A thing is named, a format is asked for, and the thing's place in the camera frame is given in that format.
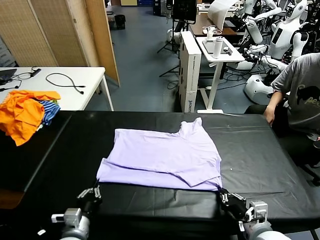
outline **orange shirt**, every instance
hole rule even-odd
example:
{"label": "orange shirt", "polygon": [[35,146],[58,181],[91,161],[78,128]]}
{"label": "orange shirt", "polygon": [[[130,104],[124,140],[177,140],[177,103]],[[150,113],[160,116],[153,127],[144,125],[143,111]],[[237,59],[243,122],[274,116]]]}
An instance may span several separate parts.
{"label": "orange shirt", "polygon": [[13,90],[0,104],[0,130],[17,146],[26,143],[37,131],[45,109],[37,100],[60,99],[55,91]]}

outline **t-shirt sleeve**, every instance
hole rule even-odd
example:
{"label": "t-shirt sleeve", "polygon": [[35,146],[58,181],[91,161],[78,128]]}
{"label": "t-shirt sleeve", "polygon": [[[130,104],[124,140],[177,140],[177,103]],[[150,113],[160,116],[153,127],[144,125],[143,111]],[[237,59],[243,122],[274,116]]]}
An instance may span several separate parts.
{"label": "t-shirt sleeve", "polygon": [[213,162],[204,162],[189,169],[173,172],[172,174],[185,181],[190,187],[221,176]]}
{"label": "t-shirt sleeve", "polygon": [[280,75],[271,83],[273,89],[277,92],[286,94],[291,90],[292,81],[297,69],[297,61],[291,62]]}

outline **floor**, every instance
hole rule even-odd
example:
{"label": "floor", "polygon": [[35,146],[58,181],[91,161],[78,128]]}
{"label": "floor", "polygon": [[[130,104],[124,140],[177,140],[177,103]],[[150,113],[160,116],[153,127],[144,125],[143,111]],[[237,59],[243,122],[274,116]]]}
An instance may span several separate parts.
{"label": "floor", "polygon": [[[121,87],[112,79],[108,80],[112,102],[116,111],[134,112],[175,112],[177,109],[176,91],[178,76],[160,74],[178,65],[176,54],[168,50],[157,51],[165,44],[167,30],[171,22],[165,17],[153,15],[151,7],[112,7],[115,14],[126,18],[124,30],[112,30],[114,53]],[[204,56],[201,59],[201,72],[212,72]],[[199,86],[211,85],[211,79],[200,79]],[[245,80],[221,80],[218,88],[231,87]],[[244,84],[221,89],[216,93],[214,109],[225,113],[243,113],[252,103],[243,93]],[[102,94],[94,94],[86,110],[109,110],[108,102]],[[200,93],[197,94],[195,109],[205,109]],[[292,240],[312,240],[310,232],[287,234]]]}

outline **striped cloth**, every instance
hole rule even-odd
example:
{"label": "striped cloth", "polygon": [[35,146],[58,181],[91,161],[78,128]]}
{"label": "striped cloth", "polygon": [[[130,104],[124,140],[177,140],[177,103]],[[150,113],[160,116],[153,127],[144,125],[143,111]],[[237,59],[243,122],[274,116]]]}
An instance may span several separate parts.
{"label": "striped cloth", "polygon": [[51,120],[55,117],[57,112],[60,110],[60,106],[51,101],[39,101],[44,107],[44,116],[42,119],[42,124],[50,125]]}

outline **black tablecloth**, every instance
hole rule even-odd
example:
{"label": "black tablecloth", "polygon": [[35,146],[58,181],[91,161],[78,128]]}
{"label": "black tablecloth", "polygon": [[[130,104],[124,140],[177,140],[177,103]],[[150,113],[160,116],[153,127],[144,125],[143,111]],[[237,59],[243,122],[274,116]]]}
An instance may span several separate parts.
{"label": "black tablecloth", "polygon": [[[112,150],[115,129],[174,133],[180,122],[197,117],[202,118],[221,155],[224,188],[249,201],[265,201],[268,219],[276,230],[296,232],[320,227],[320,199],[260,115],[75,112],[18,209],[51,214],[76,207],[76,196],[92,185],[101,159]],[[214,192],[116,183],[101,184],[101,191],[98,219],[112,219],[115,226],[218,232],[228,224]]]}
{"label": "black tablecloth", "polygon": [[17,147],[11,137],[0,131],[0,189],[25,192],[51,147],[58,139],[73,112],[60,112],[50,127],[37,131]]}

